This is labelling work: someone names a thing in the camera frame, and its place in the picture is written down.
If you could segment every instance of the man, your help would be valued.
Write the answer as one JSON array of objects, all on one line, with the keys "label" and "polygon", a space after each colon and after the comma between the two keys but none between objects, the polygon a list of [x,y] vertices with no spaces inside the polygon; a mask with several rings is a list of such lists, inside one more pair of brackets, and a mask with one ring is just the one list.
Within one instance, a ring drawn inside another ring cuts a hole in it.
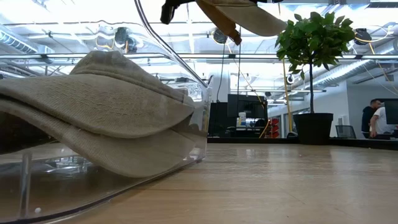
[{"label": "man", "polygon": [[370,106],[365,107],[362,112],[362,134],[365,138],[369,138],[369,128],[371,124],[371,119],[374,112],[379,109],[381,102],[379,100],[371,100]]},{"label": "man", "polygon": [[380,107],[374,112],[371,119],[371,138],[383,139],[383,136],[378,136],[380,134],[389,134],[394,131],[395,126],[387,124],[386,108]]}]

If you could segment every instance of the cap brim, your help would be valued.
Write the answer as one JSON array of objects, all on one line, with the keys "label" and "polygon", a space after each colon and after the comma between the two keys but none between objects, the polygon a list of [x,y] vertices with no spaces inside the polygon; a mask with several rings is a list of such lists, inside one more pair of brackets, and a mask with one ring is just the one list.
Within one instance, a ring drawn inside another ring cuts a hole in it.
[{"label": "cap brim", "polygon": [[0,99],[0,111],[40,128],[92,163],[128,177],[147,177],[165,172],[181,163],[195,145],[169,129],[138,139],[93,134],[10,99]]},{"label": "cap brim", "polygon": [[96,134],[140,138],[159,133],[191,115],[181,102],[142,86],[103,75],[7,79],[0,94]]},{"label": "cap brim", "polygon": [[287,24],[257,6],[216,6],[224,15],[248,31],[263,37],[280,34]]}]

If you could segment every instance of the white shirt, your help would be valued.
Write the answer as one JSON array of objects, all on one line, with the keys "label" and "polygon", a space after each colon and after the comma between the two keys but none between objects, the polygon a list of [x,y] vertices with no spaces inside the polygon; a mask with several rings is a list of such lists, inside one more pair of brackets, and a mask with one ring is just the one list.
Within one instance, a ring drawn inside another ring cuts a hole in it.
[{"label": "white shirt", "polygon": [[377,134],[384,134],[386,132],[392,133],[393,130],[395,129],[394,125],[387,124],[387,118],[386,118],[386,108],[381,107],[377,109],[376,112],[374,112],[373,116],[378,116],[379,118],[376,120],[376,133]]}]

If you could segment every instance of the white wall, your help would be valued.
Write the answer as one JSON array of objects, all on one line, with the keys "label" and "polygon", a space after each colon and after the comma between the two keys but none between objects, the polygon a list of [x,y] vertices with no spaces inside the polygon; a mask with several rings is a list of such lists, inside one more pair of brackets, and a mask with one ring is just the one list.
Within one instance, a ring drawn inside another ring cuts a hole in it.
[{"label": "white wall", "polygon": [[[394,89],[386,82],[383,85],[394,91]],[[364,139],[361,132],[362,110],[372,99],[375,98],[398,98],[397,95],[389,92],[383,86],[378,85],[348,85],[348,105],[349,105],[349,123],[354,127],[357,138]]]},{"label": "white wall", "polygon": [[[348,96],[346,82],[339,83],[336,87],[325,88],[326,93],[314,93],[314,110],[316,113],[333,113],[333,122],[331,124],[331,137],[337,137],[335,126],[338,124],[338,118],[345,116],[349,120]],[[293,101],[291,112],[302,110],[310,107],[310,95],[305,97],[304,101]],[[268,112],[268,116],[282,115],[282,131],[284,132],[285,124],[283,123],[284,114],[287,113],[287,106],[278,106],[272,108]]]}]

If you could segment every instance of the dark shirt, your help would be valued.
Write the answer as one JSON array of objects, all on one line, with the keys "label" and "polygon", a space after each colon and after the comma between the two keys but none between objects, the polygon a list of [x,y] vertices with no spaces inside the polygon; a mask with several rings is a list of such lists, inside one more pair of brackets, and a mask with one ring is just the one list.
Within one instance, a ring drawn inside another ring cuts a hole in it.
[{"label": "dark shirt", "polygon": [[373,117],[374,112],[376,112],[377,109],[373,109],[370,106],[365,107],[362,112],[362,132],[369,132],[370,126],[369,123],[371,122],[371,119]]}]

